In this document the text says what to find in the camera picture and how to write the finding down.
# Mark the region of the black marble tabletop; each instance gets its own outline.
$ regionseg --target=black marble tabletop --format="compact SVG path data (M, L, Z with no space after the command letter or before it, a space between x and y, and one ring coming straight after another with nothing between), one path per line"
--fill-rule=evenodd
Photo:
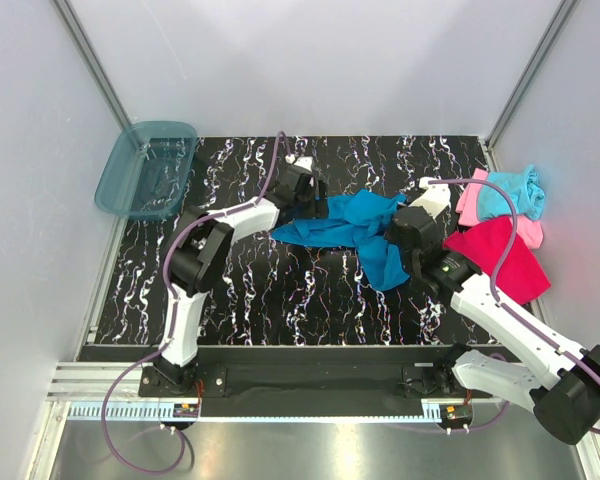
M468 177L486 168L475 137L295 137L296 153L316 159L329 194L360 189L414 199L422 176ZM256 195L273 138L202 138L183 206L224 208ZM455 206L459 187L452 187ZM448 233L455 213L446 218ZM102 311L96 344L150 345L162 338L166 290L161 247L177 218L128 221ZM413 282L374 291L355 251L305 248L268 233L236 243L200 326L206 345L409 345L487 343L479 327Z

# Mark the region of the pink cloth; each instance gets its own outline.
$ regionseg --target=pink cloth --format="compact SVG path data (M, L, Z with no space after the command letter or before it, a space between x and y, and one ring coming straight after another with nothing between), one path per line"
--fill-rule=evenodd
M489 176L489 172L476 168L473 172L473 177L478 180L486 180ZM482 185L477 183L470 183L467 188L464 189L458 204L456 205L456 212L460 214L458 223L465 227L474 227L480 223L478 220L478 194ZM539 221L529 220L525 215L518 215L518 229L516 233L520 235L520 238L524 241L525 245L531 249L539 248L542 245L544 235L542 233L542 227Z

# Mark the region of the crumpled blue fabric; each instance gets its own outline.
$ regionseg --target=crumpled blue fabric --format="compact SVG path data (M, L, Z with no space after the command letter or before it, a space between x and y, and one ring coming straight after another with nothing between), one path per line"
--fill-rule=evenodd
M275 240L305 247L352 247L358 252L362 269L375 290L390 290L409 279L400 260L397 245L383 234L391 216L403 203L402 194L385 198L367 190L355 195L329 197L329 217L295 219L274 230Z
M522 173L490 173L489 182L502 188L516 206L520 215L526 215L531 220L539 220L544 210L544 190L538 186L538 172L529 165ZM482 186L478 194L478 220L484 222L490 218L511 215L511 210L502 195L493 188Z

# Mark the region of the pile of folded cloth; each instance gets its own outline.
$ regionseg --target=pile of folded cloth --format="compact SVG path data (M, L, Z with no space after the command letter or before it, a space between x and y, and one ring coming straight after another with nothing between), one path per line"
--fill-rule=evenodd
M540 247L543 240L539 219L545 194L538 185L538 174L529 165L522 173L488 173L476 169L473 178L498 185L516 207L516 239L496 283L515 302L530 302L551 286L530 250ZM493 188L469 184L456 212L460 213L458 223L472 228L452 234L445 241L445 248L462 253L491 275L511 235L511 210L506 200Z

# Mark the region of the metallic floor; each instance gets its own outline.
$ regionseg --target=metallic floor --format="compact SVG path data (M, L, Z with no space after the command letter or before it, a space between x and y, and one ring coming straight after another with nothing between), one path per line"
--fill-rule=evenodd
M496 407L476 405L475 423ZM115 444L132 462L161 469L175 459L179 442L152 432L124 445L147 423L115 422ZM534 417L511 408L492 429L475 434L422 435L388 425L218 424L186 430L195 461L186 452L178 469L162 478L214 480L580 480L575 449L546 433ZM53 480L145 478L108 453L97 422L69 421L51 476Z

